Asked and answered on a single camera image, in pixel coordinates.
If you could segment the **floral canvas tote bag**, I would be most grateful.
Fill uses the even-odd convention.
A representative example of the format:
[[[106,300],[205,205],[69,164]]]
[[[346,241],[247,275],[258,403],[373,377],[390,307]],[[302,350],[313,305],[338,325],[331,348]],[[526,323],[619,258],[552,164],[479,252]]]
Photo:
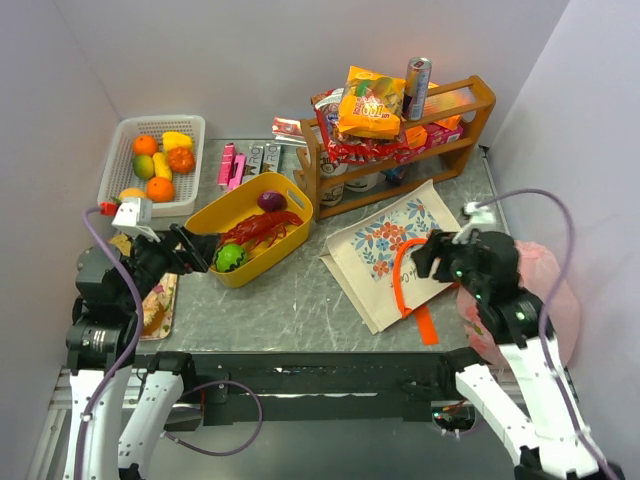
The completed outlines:
[[[320,254],[372,334],[450,287],[418,277],[410,254],[434,230],[460,225],[431,180],[365,219],[329,235]]]

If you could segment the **orange yellow snack bag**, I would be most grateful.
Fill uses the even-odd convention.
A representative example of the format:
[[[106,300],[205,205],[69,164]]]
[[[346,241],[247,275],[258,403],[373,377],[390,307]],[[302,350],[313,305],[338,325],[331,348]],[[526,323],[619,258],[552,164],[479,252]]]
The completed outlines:
[[[405,80],[351,66],[338,108],[341,134],[393,140],[400,133]]]

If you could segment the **red snack bag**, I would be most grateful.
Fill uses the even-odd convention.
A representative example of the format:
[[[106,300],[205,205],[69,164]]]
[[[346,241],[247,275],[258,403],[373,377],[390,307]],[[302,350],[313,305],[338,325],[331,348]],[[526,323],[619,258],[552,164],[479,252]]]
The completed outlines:
[[[414,153],[409,148],[403,130],[393,140],[379,140],[342,134],[338,130],[339,104],[342,88],[335,88],[311,97],[322,142],[334,164],[367,164],[394,160],[401,164]]]

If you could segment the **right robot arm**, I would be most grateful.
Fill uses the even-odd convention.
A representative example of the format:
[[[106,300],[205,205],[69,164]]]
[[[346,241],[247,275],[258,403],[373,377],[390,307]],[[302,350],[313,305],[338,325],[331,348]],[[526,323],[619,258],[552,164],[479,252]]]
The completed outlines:
[[[579,414],[546,306],[521,284],[514,240],[495,231],[474,233],[468,243],[454,238],[433,231],[411,254],[417,274],[455,282],[472,296],[525,405],[503,390],[472,348],[442,355],[442,388],[472,403],[507,450],[517,479],[623,478],[621,467],[594,445]]]

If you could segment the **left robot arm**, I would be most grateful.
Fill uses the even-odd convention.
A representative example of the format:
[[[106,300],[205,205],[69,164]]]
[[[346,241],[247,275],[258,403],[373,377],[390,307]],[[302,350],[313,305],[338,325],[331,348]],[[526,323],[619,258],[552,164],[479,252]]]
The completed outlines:
[[[167,274],[205,273],[219,244],[173,224],[124,256],[102,238],[85,252],[66,338],[72,423],[67,479],[144,479],[173,404],[195,383],[188,354],[156,356],[128,423],[122,407],[143,327],[143,300]]]

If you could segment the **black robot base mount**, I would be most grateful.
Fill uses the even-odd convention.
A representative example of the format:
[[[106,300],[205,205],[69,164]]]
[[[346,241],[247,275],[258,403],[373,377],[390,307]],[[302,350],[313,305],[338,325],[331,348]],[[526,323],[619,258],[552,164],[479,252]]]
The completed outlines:
[[[196,353],[195,384],[182,401],[207,426],[253,421],[400,418],[429,422],[434,407],[458,403],[454,371],[475,359],[452,352]]]

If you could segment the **silver blue drink can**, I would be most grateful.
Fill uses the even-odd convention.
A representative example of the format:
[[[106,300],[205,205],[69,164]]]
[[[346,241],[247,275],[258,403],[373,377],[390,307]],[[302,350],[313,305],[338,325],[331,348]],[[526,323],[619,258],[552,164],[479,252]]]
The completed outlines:
[[[428,96],[432,63],[426,57],[414,57],[407,65],[403,116],[407,121],[417,121],[423,115]]]

